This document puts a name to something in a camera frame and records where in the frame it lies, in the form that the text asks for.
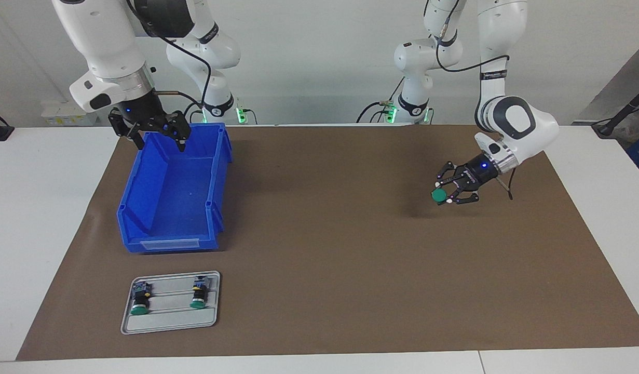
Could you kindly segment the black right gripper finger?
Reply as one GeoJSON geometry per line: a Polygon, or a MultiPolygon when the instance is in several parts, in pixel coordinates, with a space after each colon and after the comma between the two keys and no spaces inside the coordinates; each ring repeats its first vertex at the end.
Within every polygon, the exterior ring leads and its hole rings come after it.
{"type": "Polygon", "coordinates": [[[160,133],[165,137],[172,138],[179,151],[184,152],[192,128],[184,114],[177,110],[162,117],[160,133]]]}
{"type": "Polygon", "coordinates": [[[112,108],[108,114],[108,121],[115,135],[125,137],[130,140],[139,151],[144,149],[145,142],[137,125],[129,125],[118,108],[112,108]]]}

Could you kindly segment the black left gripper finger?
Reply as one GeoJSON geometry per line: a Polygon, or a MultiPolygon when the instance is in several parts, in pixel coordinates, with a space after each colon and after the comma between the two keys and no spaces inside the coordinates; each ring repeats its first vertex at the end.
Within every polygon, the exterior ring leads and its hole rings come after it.
{"type": "Polygon", "coordinates": [[[446,162],[437,174],[436,189],[453,184],[458,188],[466,186],[466,165],[446,162]]]}
{"type": "Polygon", "coordinates": [[[480,200],[477,190],[456,189],[446,198],[446,204],[470,204],[480,200]]]}

